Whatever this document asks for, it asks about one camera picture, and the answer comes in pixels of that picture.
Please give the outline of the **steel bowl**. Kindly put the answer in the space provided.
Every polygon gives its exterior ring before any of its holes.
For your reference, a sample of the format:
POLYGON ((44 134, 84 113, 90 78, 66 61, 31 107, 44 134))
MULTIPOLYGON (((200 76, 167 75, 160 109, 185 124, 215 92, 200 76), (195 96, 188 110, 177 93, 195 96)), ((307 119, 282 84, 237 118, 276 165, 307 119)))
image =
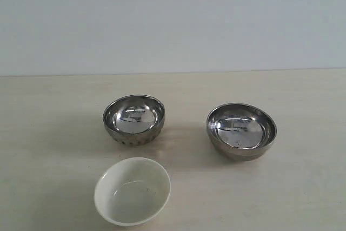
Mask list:
POLYGON ((227 103, 213 109, 206 131, 214 148, 233 161, 252 161, 273 145, 277 127, 263 110, 249 104, 227 103))
POLYGON ((142 146, 153 141, 162 131, 165 107, 152 96, 124 96, 106 107, 102 120, 116 142, 128 147, 142 146))

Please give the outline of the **white ceramic bowl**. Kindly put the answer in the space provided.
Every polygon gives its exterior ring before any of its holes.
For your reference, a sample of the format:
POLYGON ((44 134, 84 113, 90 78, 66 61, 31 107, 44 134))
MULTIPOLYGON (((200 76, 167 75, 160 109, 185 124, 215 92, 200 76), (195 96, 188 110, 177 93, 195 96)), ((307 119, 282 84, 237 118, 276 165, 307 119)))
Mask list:
POLYGON ((121 227, 144 224, 166 206, 171 181, 158 162, 132 157, 111 166, 98 180, 94 203, 100 216, 121 227))

